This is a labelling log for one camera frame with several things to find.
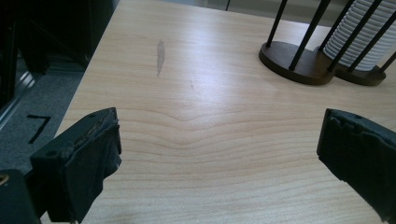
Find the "metal floor rail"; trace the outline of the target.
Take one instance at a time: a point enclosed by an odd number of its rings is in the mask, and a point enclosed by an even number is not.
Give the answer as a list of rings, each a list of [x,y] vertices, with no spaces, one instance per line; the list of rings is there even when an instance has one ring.
[[[0,130],[7,124],[19,107],[21,99],[34,85],[35,77],[28,71],[17,80],[14,97],[0,110]]]

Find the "dark cabinet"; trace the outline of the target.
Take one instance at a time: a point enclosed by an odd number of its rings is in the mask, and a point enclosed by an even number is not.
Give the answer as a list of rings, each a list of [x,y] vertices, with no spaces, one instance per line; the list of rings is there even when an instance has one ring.
[[[0,0],[0,109],[16,91],[17,58],[44,74],[59,50],[86,68],[120,0]]]

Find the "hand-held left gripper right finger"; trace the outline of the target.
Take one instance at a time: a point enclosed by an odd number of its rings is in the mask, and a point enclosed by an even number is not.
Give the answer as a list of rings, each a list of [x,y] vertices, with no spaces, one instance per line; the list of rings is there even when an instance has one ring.
[[[362,116],[328,108],[317,154],[383,221],[396,224],[396,132]]]

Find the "stack of white paper cups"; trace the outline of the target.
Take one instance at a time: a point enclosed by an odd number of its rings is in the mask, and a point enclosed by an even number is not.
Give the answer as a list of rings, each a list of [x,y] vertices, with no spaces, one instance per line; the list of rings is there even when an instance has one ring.
[[[374,0],[354,0],[346,15],[330,37],[330,40],[325,45],[323,52],[326,56],[331,59],[336,57],[338,51],[345,45],[373,2]],[[364,24],[358,35],[348,47],[339,63],[346,67],[352,65],[395,11],[396,0],[382,0],[370,19]],[[396,21],[369,50],[355,69],[358,71],[372,70],[395,45]]]

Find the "dark wooden cup holder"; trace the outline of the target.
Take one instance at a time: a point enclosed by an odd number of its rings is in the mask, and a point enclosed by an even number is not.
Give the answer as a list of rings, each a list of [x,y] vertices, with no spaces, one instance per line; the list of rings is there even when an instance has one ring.
[[[340,24],[340,21],[346,15],[354,0],[347,1],[343,10],[334,22],[332,29],[329,31],[329,33],[327,33],[321,45],[313,50],[307,49],[306,45],[316,30],[318,23],[331,0],[320,1],[314,17],[310,22],[306,33],[304,34],[304,38],[298,45],[274,40],[277,26],[282,17],[284,8],[288,3],[288,0],[282,0],[268,40],[262,45],[259,52],[259,58],[265,66],[278,75],[307,85],[324,85],[329,83],[333,77],[339,77],[345,81],[363,86],[377,86],[386,78],[387,68],[393,63],[394,60],[396,60],[396,51],[393,52],[391,57],[389,57],[382,66],[376,65],[370,71],[358,71],[355,69],[355,67],[361,62],[364,56],[388,30],[388,28],[396,21],[396,11],[382,26],[379,32],[356,58],[352,65],[346,67],[341,65],[339,61],[355,37],[358,35],[364,24],[375,12],[381,1],[382,0],[374,0],[366,14],[361,19],[360,23],[356,26],[350,38],[346,41],[345,45],[338,51],[336,57],[331,59],[324,54],[323,49],[330,40],[330,37],[334,33],[336,27]]]

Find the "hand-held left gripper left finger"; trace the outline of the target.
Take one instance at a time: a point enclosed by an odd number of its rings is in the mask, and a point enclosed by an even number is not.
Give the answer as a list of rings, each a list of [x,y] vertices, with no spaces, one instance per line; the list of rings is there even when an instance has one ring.
[[[121,164],[120,125],[114,107],[93,112],[31,158],[29,183],[37,212],[53,222],[80,223]]]

